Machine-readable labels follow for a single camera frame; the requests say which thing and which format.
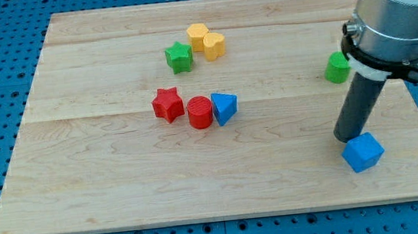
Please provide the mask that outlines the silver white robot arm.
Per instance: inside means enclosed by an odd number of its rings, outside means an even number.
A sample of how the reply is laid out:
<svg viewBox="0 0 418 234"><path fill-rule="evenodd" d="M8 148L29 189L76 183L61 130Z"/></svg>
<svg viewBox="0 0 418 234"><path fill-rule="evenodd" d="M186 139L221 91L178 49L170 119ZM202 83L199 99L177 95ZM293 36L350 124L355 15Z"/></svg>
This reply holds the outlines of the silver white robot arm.
<svg viewBox="0 0 418 234"><path fill-rule="evenodd" d="M347 142L362 132L388 79L418 83L418 0L358 0L342 27L354 78L334 135Z"/></svg>

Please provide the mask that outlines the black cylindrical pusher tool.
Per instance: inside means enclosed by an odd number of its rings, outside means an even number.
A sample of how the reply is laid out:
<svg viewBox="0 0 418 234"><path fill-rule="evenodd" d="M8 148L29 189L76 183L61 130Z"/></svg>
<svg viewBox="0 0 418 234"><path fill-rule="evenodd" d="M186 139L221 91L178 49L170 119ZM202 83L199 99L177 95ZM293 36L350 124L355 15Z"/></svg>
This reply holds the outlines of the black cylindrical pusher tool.
<svg viewBox="0 0 418 234"><path fill-rule="evenodd" d="M339 141L348 142L361 134L385 83L354 75L334 129Z"/></svg>

